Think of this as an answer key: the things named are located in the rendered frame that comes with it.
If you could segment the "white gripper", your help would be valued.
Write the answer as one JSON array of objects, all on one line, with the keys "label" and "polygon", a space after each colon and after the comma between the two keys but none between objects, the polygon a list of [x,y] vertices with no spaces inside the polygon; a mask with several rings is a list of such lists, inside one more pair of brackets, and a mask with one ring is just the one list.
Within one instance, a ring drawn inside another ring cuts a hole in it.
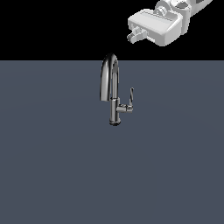
[{"label": "white gripper", "polygon": [[127,39],[131,44],[148,39],[158,46],[167,46],[187,32],[190,11],[179,13],[166,10],[162,14],[161,10],[155,13],[153,10],[143,9],[128,18],[131,34]]}]

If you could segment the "chrome gooseneck faucet body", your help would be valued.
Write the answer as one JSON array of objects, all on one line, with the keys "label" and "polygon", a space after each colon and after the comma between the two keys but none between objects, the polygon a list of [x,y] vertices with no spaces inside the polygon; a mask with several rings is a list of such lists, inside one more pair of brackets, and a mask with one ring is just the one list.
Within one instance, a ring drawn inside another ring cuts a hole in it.
[{"label": "chrome gooseneck faucet body", "polygon": [[105,57],[101,66],[100,100],[110,102],[109,124],[113,126],[121,123],[119,112],[116,110],[120,104],[118,97],[118,78],[118,60],[111,52]]}]

